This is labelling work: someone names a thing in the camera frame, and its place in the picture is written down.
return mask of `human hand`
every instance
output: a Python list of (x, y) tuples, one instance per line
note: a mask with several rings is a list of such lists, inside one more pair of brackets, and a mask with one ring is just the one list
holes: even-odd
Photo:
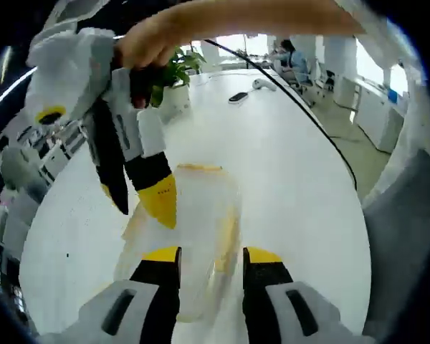
[(182, 39), (172, 12), (165, 10), (137, 23), (118, 41), (116, 48), (124, 67), (164, 66)]

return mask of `human arm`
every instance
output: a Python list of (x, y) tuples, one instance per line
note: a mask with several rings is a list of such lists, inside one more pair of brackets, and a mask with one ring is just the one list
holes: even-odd
[(288, 62), (288, 59), (290, 58), (290, 53), (284, 53), (284, 54), (271, 54), (269, 55), (269, 59), (272, 61), (275, 61), (276, 59), (278, 59), (279, 61), (282, 62)]
[(334, 0), (194, 0), (136, 24), (118, 51), (125, 67), (164, 65), (175, 46), (241, 32), (359, 34), (363, 28)]

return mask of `potted plant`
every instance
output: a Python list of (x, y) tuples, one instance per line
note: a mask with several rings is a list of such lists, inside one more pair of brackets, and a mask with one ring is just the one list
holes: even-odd
[(175, 54), (154, 82), (150, 103), (161, 110), (161, 120), (166, 123), (189, 107), (189, 75), (186, 70), (197, 72), (206, 60), (198, 52), (184, 53), (177, 48)]

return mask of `robotic arm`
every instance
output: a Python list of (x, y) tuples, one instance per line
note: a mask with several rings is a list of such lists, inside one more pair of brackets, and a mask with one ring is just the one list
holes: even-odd
[[(180, 307), (181, 248), (175, 248), (175, 259), (157, 256), (145, 256), (130, 280), (111, 284), (82, 306), (74, 325), (39, 342), (170, 344)], [(293, 282), (275, 254), (244, 248), (243, 288), (251, 344), (375, 343), (344, 327), (338, 309), (313, 288)]]
[(145, 210), (173, 229), (175, 179), (163, 152), (159, 110), (147, 107), (160, 70), (121, 68), (115, 61), (113, 32), (75, 30), (76, 23), (60, 24), (32, 41), (27, 63), (37, 70), (26, 110), (42, 125), (81, 120), (105, 194), (128, 214), (125, 169)]

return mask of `white flower pot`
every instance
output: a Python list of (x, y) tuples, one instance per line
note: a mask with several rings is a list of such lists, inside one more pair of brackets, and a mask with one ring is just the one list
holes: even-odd
[(161, 121), (168, 123), (172, 118), (189, 109), (188, 85), (164, 87), (163, 102), (159, 106)]

